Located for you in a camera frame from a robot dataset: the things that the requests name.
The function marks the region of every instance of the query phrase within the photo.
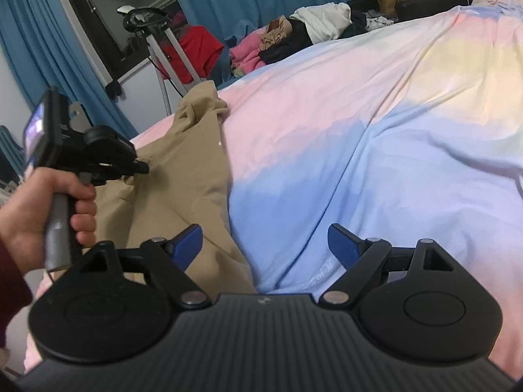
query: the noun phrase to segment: maroon sleeve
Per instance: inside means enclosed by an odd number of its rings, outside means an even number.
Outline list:
[[[0,241],[0,348],[5,347],[7,325],[31,301],[31,290]]]

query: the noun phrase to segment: gray handle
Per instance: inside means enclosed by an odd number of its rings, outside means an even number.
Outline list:
[[[45,227],[44,265],[49,272],[65,270],[82,256],[82,246],[77,242],[76,233],[70,224],[75,204],[75,199],[67,194],[57,193],[53,196]]]

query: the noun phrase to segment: screen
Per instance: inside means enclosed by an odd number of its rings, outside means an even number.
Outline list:
[[[38,144],[38,141],[42,138],[43,131],[43,112],[44,103],[40,103],[33,113],[29,124],[24,132],[24,147],[25,147],[25,160],[29,160],[33,151]]]

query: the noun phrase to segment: hand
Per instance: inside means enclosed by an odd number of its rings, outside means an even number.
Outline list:
[[[72,172],[37,168],[0,209],[0,239],[22,275],[43,268],[44,229],[54,193],[67,193],[78,200],[71,217],[76,239],[84,247],[96,243],[93,185],[85,186]]]

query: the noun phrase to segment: white towel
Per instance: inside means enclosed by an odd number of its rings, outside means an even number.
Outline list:
[[[301,7],[290,17],[305,24],[312,44],[338,39],[352,23],[347,3]]]

